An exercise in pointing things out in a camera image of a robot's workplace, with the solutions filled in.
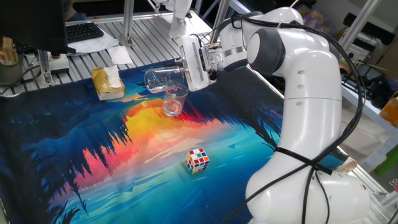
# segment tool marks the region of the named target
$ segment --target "clear plastic cup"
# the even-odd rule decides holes
[[[178,116],[184,107],[188,88],[179,82],[168,82],[164,95],[163,112],[168,116]]]
[[[179,66],[150,69],[145,73],[145,86],[151,93],[160,93],[170,82],[185,83],[185,76]]]

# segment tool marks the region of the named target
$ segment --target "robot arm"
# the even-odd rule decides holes
[[[147,0],[156,13],[159,14],[160,5],[164,5],[167,10],[172,11],[173,19],[170,28],[170,38],[175,39],[185,32],[185,16],[189,12],[192,0]]]
[[[300,14],[287,7],[265,15],[246,16],[260,21],[303,24]],[[219,26],[221,47],[215,50],[200,47],[195,36],[181,38],[180,49],[190,91],[214,83],[215,72],[235,70],[247,64],[262,75],[284,77],[284,118],[278,147],[314,159],[340,136],[340,71],[329,43],[302,29],[268,28],[246,21],[235,21],[233,25],[231,21],[224,21]],[[293,157],[275,152],[249,180],[246,198],[302,165],[303,162]],[[300,223],[309,172],[310,167],[306,167],[254,197],[248,203],[253,215],[250,223]],[[329,199],[329,223],[353,223],[366,216],[369,196],[357,178],[321,171],[318,174]],[[305,223],[325,223],[328,210],[322,188],[312,181],[309,189]]]

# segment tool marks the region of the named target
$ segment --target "keyboard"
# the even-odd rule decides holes
[[[69,44],[82,40],[90,40],[102,36],[104,36],[104,33],[93,22],[67,26],[67,38]],[[16,50],[18,53],[35,52],[35,49],[33,47],[20,42],[16,43]]]
[[[104,36],[104,33],[94,22],[67,26],[68,44]]]

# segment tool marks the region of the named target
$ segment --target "white paper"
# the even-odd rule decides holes
[[[101,50],[105,50],[110,47],[119,45],[118,40],[111,37],[104,30],[102,30],[102,32],[104,32],[104,36],[102,36],[102,37],[98,37],[98,38],[94,38],[94,39],[90,39],[90,40],[82,40],[82,41],[68,44],[68,47],[76,49],[76,54],[71,54],[71,56],[99,52]]]
[[[122,83],[119,78],[118,66],[112,66],[110,68],[104,68],[106,75],[108,76],[109,86],[112,88],[122,87]]]
[[[108,52],[112,58],[112,63],[114,65],[124,65],[132,63],[129,52],[127,52],[126,48],[123,46],[112,47],[108,49]]]

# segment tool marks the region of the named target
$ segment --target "colorful printed mat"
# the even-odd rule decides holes
[[[99,101],[91,80],[0,98],[0,197],[12,224],[219,223],[244,201],[279,141],[283,99],[245,68],[168,117],[163,94],[143,84],[163,64],[122,71],[122,100]],[[210,163],[191,174],[187,152],[201,147]],[[231,223],[250,219],[245,209]]]

